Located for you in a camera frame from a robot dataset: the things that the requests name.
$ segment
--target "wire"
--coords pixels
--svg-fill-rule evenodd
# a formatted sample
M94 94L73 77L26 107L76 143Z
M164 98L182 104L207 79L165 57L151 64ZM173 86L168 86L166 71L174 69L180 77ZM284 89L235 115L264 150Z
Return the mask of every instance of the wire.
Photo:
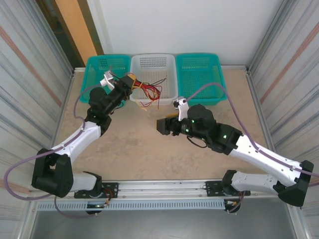
M67 217L67 218L71 218L71 219L84 219L84 218L90 218L92 216L96 216L96 214L90 214L90 215L83 215L83 216L75 216L75 215L69 215L69 214L66 214L64 212L62 212L59 208L58 208L58 205L56 203L56 199L57 199L57 196L54 197L54 207L55 209L58 211L58 213L62 214L63 216Z
M227 96L228 102L229 102L229 104L230 104L230 106L231 106L231 108L232 108L232 110L233 110L233 112L234 112L234 114L235 114L235 116L236 116L236 118L237 118L237 121L239 122L240 126L242 127L242 129L243 129L244 132L246 133L247 137L249 138L250 143L253 145L253 147L254 147L259 153L261 153L262 155L266 156L267 158L269 158L269 159L271 159L271 160L273 160L273 161L275 161L275 162L277 162L277 163L279 163L279 164L281 164L281 165L283 165L283 166L285 166L285 167L288 167L288 168L291 169L291 170L296 170L296 171L298 171L298 172L301 172L301 173L304 173L304 174L307 174L307 175L310 175L310 176L319 177L319 174L311 173L311 172L308 172L308 171L305 171L305 170L302 170L302 169L295 168L295 167L293 167L293 166L291 166L291 165L289 165L289 164L287 164L287 163L284 163L284 162L282 162L282 161L276 159L275 157L273 157L273 156L267 154L266 152L262 151L262 150L256 145L256 143L254 142L252 136L251 136L250 133L248 132L247 128L244 126L244 124L243 124L242 121L240 120L240 118L239 118L239 116L238 116L238 113L237 113L237 111L236 111L236 109L235 109L235 107L234 107L234 104L233 104L233 102L232 102L231 99L230 99L229 94L227 93L226 89L225 89L221 84L219 84L219 83L213 83L213 82L212 82L212 83L208 83L208 84L202 86L201 88L199 88L199 89L198 89L194 94L192 94L190 97L188 97L185 102L190 101L190 100L191 100L192 98L194 98L199 92L201 92L202 90L204 90L205 88L207 88L207 87L209 87L209 86L218 86L218 87L225 93L225 95Z
M105 193L106 196L107 196L107 191L109 191L109 194L110 194L109 200L111 200L111 199L113 198L113 192L112 192L111 189L104 188L103 191L104 191L104 193Z
M154 101L159 101L158 102L158 107L160 106L160 94L163 90L162 86L159 86L158 84L162 83L165 79L161 79L157 82L155 82L156 85L151 85L149 83L144 83L141 82L139 80L135 80L134 85L132 87L132 90L135 89L142 89L144 94L146 95L146 97L150 100L150 102L143 104L141 102L141 104L144 107L148 107L150 106Z
M244 200L245 193L246 193L246 191L244 191L244 192L241 193L239 202L238 202L238 203L236 204L236 206L233 207L231 210L228 210L229 213L233 212L236 208L238 208L238 207L240 206L240 204L241 204L241 203L243 202L243 200Z
M207 145L205 145L205 146L200 146L200 145L198 145L197 143L193 142L193 141L190 139L190 137L189 137L189 136L187 136L186 138L188 139L188 141L189 141L189 142L191 142L192 144L194 144L194 145L195 145L195 146L197 146L197 147L200 147L200 148L207 148Z
M114 114L114 111L115 111L115 110L118 110L118 109L122 108L123 106L124 106L124 104L123 104L123 102L121 102L120 106L119 106L119 107L116 107L116 108L110 113L110 115Z
M116 79L120 80L121 78L117 77L114 73L110 73L112 76L114 76Z
M72 139L70 139L68 142L66 142L66 143L64 144L64 147L68 146L70 143L72 143L74 140L76 140L76 139L81 135L81 133L83 132L83 129L85 128L85 120L84 120L84 118L81 117L81 116L77 116L76 113L75 113L77 103L79 102L81 96L82 96L85 92L87 92L88 90L90 90L90 89L92 89L92 88L98 87L98 86L101 86L101 85L100 85L100 84L97 84L97 85L93 85L93 86L90 86L90 87L86 88L86 89L78 96L78 98L76 99L75 104L74 104L74 107L73 107L73 116L74 116L74 118L76 118L76 119L81 119L81 120L82 120L82 130L80 130ZM29 198L28 198L28 197L25 198L25 197L22 197L22 196L16 194L16 193L10 188L10 186L9 186L8 176L9 176L9 173L10 173L13 169L15 169L16 167L18 167L18 166L20 166L20 165L22 165L22 164L24 164L24 163L27 163L27 162L29 162L29 161L35 160L35 159L37 159L37 158L40 158L40 157L44 157L44 156L53 154L53 153L55 153L55 152L57 152L57 151L59 151L59 150L61 150L61 149L63 149L63 146L58 147L58 148L56 148L56 149L54 149L54 150L50 150L50 151L48 151L48 152L46 152L46 153L42 153L42 154L38 154L38 155L32 156L32 157L30 157L30 158L26 158L26 159L24 159L24 160L22 160L22 161L20 161L20 162L18 162L18 163L16 163L16 164L12 165L12 166L5 172L4 178L3 178L3 183L4 183L4 186L5 186L6 190L7 190L12 196L14 196L15 198L18 198L18 199L24 200L24 201L33 201L33 200L39 200L39 199L43 199L43 198L49 197L51 194L45 194L45 195L43 195L43 196L39 196L39 197L29 197Z

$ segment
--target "white plastic basket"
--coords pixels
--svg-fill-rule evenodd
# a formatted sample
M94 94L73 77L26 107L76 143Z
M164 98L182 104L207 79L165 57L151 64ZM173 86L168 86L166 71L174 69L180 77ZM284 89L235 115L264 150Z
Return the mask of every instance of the white plastic basket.
M150 84L166 78L161 83L159 105L169 105L178 97L177 74L175 57L170 54L143 54L132 57L130 72L134 73L141 82ZM130 95L130 100L143 104L150 102L143 90L135 89Z

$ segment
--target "basket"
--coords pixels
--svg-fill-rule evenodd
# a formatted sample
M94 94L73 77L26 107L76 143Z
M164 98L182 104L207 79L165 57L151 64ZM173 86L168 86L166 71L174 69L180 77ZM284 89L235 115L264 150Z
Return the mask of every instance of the basket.
M218 56L208 53L181 54L176 56L178 93L185 98L190 97L200 87L216 82L226 88ZM205 88L188 101L189 105L215 105L227 99L217 86Z
M159 105L169 105L178 97L177 75L175 58L170 54L143 54L132 57L131 72L141 82L155 83L161 79L162 92ZM135 89L130 95L130 100L146 104L150 102L142 89Z
M128 55L102 55L92 56L88 59L86 64L84 79L82 83L81 92L83 92L89 86L98 84L104 78L104 72L108 71L112 67L112 72L118 76L123 77L126 72L130 71L131 57ZM111 90L108 86L103 87L106 93L110 93ZM83 103L89 103L90 92L85 92L80 101Z

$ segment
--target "orange stripe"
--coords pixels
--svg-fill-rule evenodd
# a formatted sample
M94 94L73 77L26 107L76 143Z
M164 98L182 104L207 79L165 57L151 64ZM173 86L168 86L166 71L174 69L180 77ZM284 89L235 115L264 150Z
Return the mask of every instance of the orange stripe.
M315 38L315 36L319 32L319 22L315 25L315 27L312 29L312 31L309 33L309 35L305 38L305 40L302 42L298 50L295 52L294 56L290 59L290 61L287 63L287 65L282 69L282 71L279 73L279 75L276 77L274 82L271 84L269 89L266 91L264 96L260 99L260 103L263 103L266 99L266 97L270 94L270 92L274 89L274 87L278 84L278 82L283 78L283 76L287 73L289 68L292 66L292 64L296 61L296 59L303 53L303 51L308 47L308 45L312 42L312 40Z
M319 182L319 178L315 178L315 179L310 180L310 183L317 183L317 182Z
M20 185L17 185L15 183L9 183L9 186L15 192L25 193L25 194L29 193L29 189L22 187ZM5 188L3 179L0 179L0 188Z
M54 99L54 101L61 106L62 102L59 98L54 94L54 92L50 89L50 87L45 83L36 69L32 66L29 60L25 57L25 55L18 49L9 35L5 32L5 30L0 26L0 35L4 39L4 41L8 44L8 46L15 52L15 54L20 58L22 63L28 68L28 70L34 75L34 77L38 80L38 82L44 87L44 89L49 93L49 95Z

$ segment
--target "corrugated metal wall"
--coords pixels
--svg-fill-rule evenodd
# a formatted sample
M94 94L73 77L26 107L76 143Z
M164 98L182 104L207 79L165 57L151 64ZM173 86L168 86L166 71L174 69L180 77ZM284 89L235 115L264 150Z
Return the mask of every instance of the corrugated metal wall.
M0 237L11 238L25 203L6 192L3 175L52 146L72 69L34 1L1 1L0 22ZM22 195L28 193L33 164L9 176Z
M286 1L250 66L277 152L315 164L319 173L319 0ZM303 213L319 238L319 186L308 189Z

